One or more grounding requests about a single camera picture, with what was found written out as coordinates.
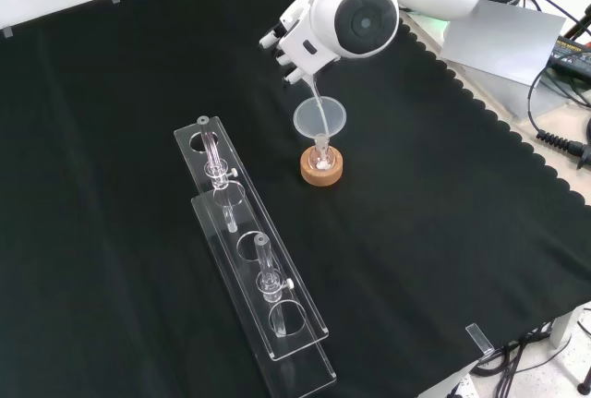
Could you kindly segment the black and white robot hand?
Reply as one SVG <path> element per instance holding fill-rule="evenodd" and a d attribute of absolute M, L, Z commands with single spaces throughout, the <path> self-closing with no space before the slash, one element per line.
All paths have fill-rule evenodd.
<path fill-rule="evenodd" d="M 295 0 L 280 16 L 279 22 L 259 40 L 262 49 L 275 48 L 280 66 L 293 66 L 284 76 L 288 84 L 310 80 L 341 56 L 324 45 L 312 29 L 311 9 L 315 0 Z"/>

